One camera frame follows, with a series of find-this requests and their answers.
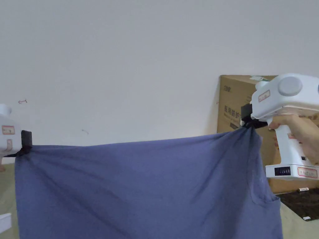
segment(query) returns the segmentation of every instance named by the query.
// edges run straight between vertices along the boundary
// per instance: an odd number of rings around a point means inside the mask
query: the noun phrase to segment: blue cloth
[[[253,129],[16,159],[20,239],[279,239]]]

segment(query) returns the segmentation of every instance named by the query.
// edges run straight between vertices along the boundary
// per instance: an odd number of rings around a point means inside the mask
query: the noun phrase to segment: finger
[[[270,129],[278,129],[279,126],[280,126],[279,123],[276,123],[276,122],[272,121],[272,122],[270,123],[270,125],[269,125],[269,128],[270,128]]]
[[[292,133],[288,134],[288,137],[289,139],[296,139],[296,137]]]

